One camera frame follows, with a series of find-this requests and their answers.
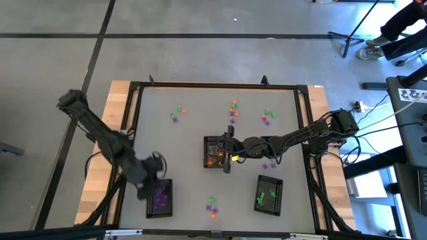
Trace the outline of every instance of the floor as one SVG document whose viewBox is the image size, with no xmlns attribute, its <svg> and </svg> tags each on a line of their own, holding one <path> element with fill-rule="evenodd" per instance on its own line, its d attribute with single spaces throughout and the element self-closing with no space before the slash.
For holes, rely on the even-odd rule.
<svg viewBox="0 0 427 240">
<path fill-rule="evenodd" d="M 422 66 L 419 59 L 404 67 L 385 59 L 361 61 L 355 54 L 364 43 L 351 46 L 343 59 L 340 39 L 310 39 L 328 31 L 349 34 L 372 3 L 121 0 L 115 2 L 108 21 L 105 13 L 110 2 L 115 1 L 0 0 L 0 140 L 26 150 L 22 157 L 0 155 L 0 231 L 33 227 L 69 122 L 55 107 L 57 99 L 83 83 L 89 84 L 89 105 L 98 115 L 111 80 L 147 81 L 148 75 L 156 81 L 240 83 L 258 83 L 267 75 L 271 83 L 323 85 L 331 109 L 351 109 L 355 101 L 372 107 L 385 96 L 382 91 L 361 90 L 361 83 L 385 82 L 389 76 L 408 75 Z M 379 27 L 408 2 L 378 4 L 357 34 L 379 34 Z M 422 27 L 418 22 L 406 32 Z M 98 33 L 248 35 L 243 39 L 161 35 L 97 39 Z M 254 39 L 254 34 L 287 34 L 289 39 Z M 389 112 L 390 107 L 381 108 L 361 125 Z M 389 121 L 376 128 L 393 124 Z M 396 142 L 384 144 L 375 135 L 368 139 L 384 151 L 400 144 L 397 131 L 391 132 Z M 367 144 L 362 147 L 374 153 Z M 46 227 L 73 224 L 84 162 L 92 149 L 93 144 L 78 131 Z"/>
</svg>

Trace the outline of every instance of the purple object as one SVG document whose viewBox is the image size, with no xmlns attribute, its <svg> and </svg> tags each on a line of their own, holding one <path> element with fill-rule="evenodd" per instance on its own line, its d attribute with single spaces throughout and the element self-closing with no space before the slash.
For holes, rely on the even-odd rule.
<svg viewBox="0 0 427 240">
<path fill-rule="evenodd" d="M 218 208 L 214 207 L 214 208 L 211 210 L 211 213 L 217 214 L 219 211 L 220 211 L 220 210 L 218 210 Z"/>
</svg>

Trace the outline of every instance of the person's leg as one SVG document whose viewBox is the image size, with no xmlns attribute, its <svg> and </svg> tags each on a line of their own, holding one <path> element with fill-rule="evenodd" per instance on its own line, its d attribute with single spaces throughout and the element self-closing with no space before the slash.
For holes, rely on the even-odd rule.
<svg viewBox="0 0 427 240">
<path fill-rule="evenodd" d="M 427 27 L 409 37 L 381 47 L 360 49 L 357 56 L 363 60 L 379 59 L 383 56 L 391 60 L 425 47 L 427 47 Z"/>
<path fill-rule="evenodd" d="M 381 46 L 387 60 L 427 47 L 427 27 L 399 41 Z"/>
<path fill-rule="evenodd" d="M 412 2 L 395 14 L 388 22 L 381 27 L 381 36 L 367 40 L 369 46 L 382 46 L 395 41 L 399 35 L 409 26 L 422 19 L 421 8 L 417 3 Z"/>
</svg>

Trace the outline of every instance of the table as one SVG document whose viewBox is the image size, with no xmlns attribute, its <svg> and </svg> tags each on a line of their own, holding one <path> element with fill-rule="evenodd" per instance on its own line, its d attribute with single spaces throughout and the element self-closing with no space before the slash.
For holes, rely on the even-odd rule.
<svg viewBox="0 0 427 240">
<path fill-rule="evenodd" d="M 132 98 L 131 95 L 136 95 L 137 91 L 129 91 L 131 85 L 130 81 L 113 81 L 111 84 L 102 120 L 112 129 L 126 129 L 132 122 L 133 111 L 128 111 L 130 115 L 125 116 L 125 124 L 122 124 L 125 108 L 132 109 L 136 104 L 136 97 Z M 322 86 L 308 86 L 307 90 L 310 95 L 313 118 L 317 119 L 329 111 L 324 89 Z M 128 99 L 131 99 L 132 102 L 126 105 Z M 303 103 L 301 108 L 305 109 L 304 102 L 301 102 Z M 302 111 L 302 120 L 304 125 L 308 124 L 308 116 L 305 111 Z M 330 147 L 329 151 L 338 153 L 338 150 L 333 147 Z M 340 160 L 333 156 L 325 156 L 322 160 L 322 168 L 328 199 L 346 223 L 354 228 L 354 218 Z M 102 200 L 109 183 L 110 171 L 111 166 L 102 156 L 92 159 L 75 219 L 76 223 L 84 221 Z M 117 211 L 116 203 L 117 199 L 111 202 L 106 223 L 113 222 L 114 213 Z M 316 199 L 316 205 L 320 229 L 326 229 L 327 217 L 324 215 L 323 207 L 318 199 Z"/>
<path fill-rule="evenodd" d="M 390 99 L 394 111 L 398 111 L 409 104 L 409 101 L 402 101 L 402 92 L 399 89 L 404 87 L 399 84 L 399 77 L 387 78 L 387 89 L 390 94 Z M 412 89 L 427 91 L 427 83 L 424 81 L 418 82 Z M 406 94 L 411 94 L 411 89 L 408 89 Z M 427 113 L 427 104 L 415 103 L 413 106 L 396 115 L 398 125 L 405 123 L 413 123 L 422 121 L 422 116 Z M 427 225 L 427 216 L 423 216 L 419 212 L 418 206 L 418 184 L 416 182 L 416 167 L 427 167 L 426 161 L 426 144 L 421 141 L 421 137 L 425 136 L 425 127 L 421 125 L 409 125 L 399 127 L 400 136 L 402 138 L 402 146 L 388 150 L 382 154 L 371 157 L 365 161 L 347 166 L 344 168 L 344 175 L 347 179 L 357 177 L 372 171 L 381 170 L 390 166 L 395 167 L 397 183 L 385 182 L 383 184 L 386 190 L 391 193 L 390 198 L 386 199 L 371 199 L 371 203 L 382 205 L 390 205 L 394 214 L 394 222 L 398 235 L 405 237 L 402 232 L 402 218 L 399 212 L 396 211 L 398 203 L 395 194 L 400 193 L 404 206 L 409 231 L 413 239 L 426 235 L 425 226 Z"/>
</svg>

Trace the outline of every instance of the shoe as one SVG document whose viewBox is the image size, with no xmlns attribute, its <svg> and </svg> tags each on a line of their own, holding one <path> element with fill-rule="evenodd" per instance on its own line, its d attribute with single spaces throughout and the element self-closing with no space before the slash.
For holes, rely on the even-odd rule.
<svg viewBox="0 0 427 240">
<path fill-rule="evenodd" d="M 366 41 L 366 44 L 368 46 L 371 46 L 371 47 L 381 47 L 381 46 L 383 46 L 385 44 L 389 44 L 389 43 L 391 43 L 391 42 L 387 38 L 383 37 L 382 35 L 375 38 L 375 39 L 371 39 L 371 40 Z"/>
<path fill-rule="evenodd" d="M 384 52 L 379 47 L 374 49 L 363 48 L 363 49 L 359 49 L 358 51 L 358 57 L 362 60 L 379 59 L 380 57 L 383 57 L 383 56 L 384 56 Z"/>
</svg>

